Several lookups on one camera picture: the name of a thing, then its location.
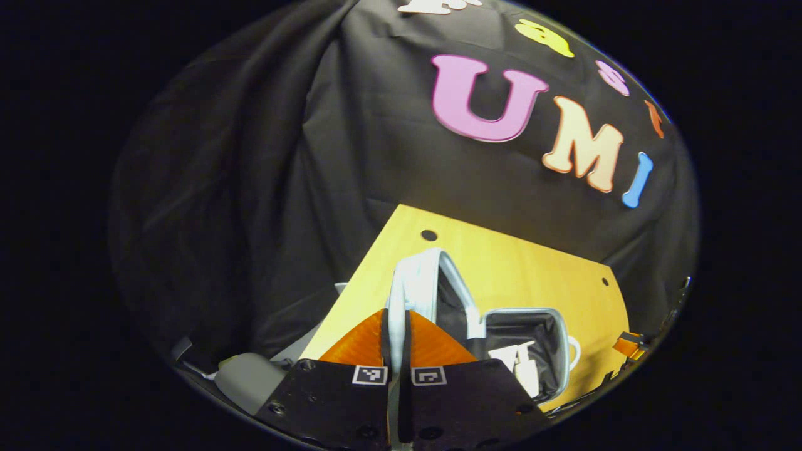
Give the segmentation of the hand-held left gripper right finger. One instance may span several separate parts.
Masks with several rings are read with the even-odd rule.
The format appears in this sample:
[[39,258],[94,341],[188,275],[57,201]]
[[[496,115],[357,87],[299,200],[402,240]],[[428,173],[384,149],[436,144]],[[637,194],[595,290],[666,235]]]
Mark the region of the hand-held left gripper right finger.
[[405,313],[399,440],[411,449],[501,449],[553,422],[498,359],[479,360],[415,311]]

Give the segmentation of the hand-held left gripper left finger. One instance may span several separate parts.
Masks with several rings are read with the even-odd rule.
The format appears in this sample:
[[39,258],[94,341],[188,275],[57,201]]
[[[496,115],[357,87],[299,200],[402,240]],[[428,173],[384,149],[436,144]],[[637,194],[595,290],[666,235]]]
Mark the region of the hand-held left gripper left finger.
[[384,315],[369,315],[319,359],[298,360],[259,408],[258,420],[324,449],[390,448]]

